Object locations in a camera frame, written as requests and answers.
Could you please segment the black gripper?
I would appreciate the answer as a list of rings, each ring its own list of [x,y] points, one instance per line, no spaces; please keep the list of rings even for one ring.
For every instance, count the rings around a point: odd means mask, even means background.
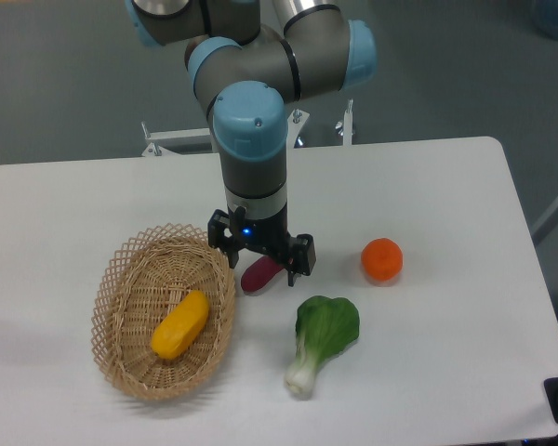
[[[287,204],[278,213],[263,219],[250,219],[240,208],[229,214],[216,209],[207,223],[207,239],[211,248],[226,255],[234,269],[239,251],[247,249],[267,256],[288,256],[287,282],[295,285],[297,276],[310,276],[316,262],[313,236],[292,237],[287,230]]]

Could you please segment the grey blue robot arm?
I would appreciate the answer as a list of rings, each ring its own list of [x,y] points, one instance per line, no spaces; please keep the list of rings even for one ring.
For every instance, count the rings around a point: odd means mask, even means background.
[[[186,42],[192,90],[219,153],[227,207],[207,225],[208,242],[235,266],[242,250],[272,259],[289,279],[308,276],[313,238],[287,229],[286,106],[370,80],[374,35],[332,1],[277,1],[280,30],[257,1],[129,1],[147,46]]]

